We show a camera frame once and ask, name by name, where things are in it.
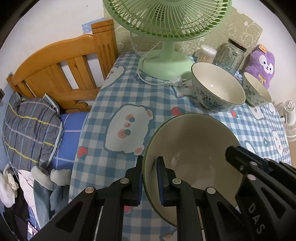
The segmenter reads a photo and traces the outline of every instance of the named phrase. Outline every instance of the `tag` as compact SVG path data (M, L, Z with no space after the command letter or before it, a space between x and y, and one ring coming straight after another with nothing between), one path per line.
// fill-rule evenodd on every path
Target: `tag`
M263 52L263 53L267 53L267 48L264 46L264 45L262 45L262 44L259 44L259 49L261 49L261 51Z

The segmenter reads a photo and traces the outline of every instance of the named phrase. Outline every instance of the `blue bed sheet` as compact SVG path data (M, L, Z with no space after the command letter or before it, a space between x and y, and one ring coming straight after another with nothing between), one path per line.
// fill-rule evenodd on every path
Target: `blue bed sheet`
M49 173L52 169L73 169L80 134L83 130L83 126L88 114L88 112L77 112L61 115L61 119L64 125L64 133L59 149L57 150L56 155L49 166ZM34 214L30 208L29 214L29 221L31 222L31 224L36 227L37 230L40 230L38 223L34 218Z

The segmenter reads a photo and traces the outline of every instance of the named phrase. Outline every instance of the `white bowl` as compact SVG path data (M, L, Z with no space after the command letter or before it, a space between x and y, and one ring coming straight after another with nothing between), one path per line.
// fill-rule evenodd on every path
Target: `white bowl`
M251 105L263 106L271 102L269 92L253 75L245 72L242 80L246 101Z
M240 83L224 69L199 62L192 65L191 71L195 95L207 109L228 111L246 101Z
M229 146L239 146L235 135L218 120L202 114L179 115L165 122L151 138L143 159L143 183L154 210L177 226L176 208L160 204L155 160L192 187L216 188L234 207L242 174L225 159Z

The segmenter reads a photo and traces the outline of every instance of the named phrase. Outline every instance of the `green electric fan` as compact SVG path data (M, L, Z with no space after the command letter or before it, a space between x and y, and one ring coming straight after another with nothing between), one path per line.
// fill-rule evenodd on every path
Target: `green electric fan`
M139 60L146 74L162 79L191 79L192 62L174 51L175 42L212 32L225 17L231 0L103 0L109 14L124 28L162 41Z

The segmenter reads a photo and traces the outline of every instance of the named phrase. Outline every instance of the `blanket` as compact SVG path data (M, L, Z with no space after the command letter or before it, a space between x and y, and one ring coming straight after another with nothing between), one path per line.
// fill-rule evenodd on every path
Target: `blanket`
M63 132L59 107L47 94L27 99L13 93L3 123L3 143L15 170L46 169Z

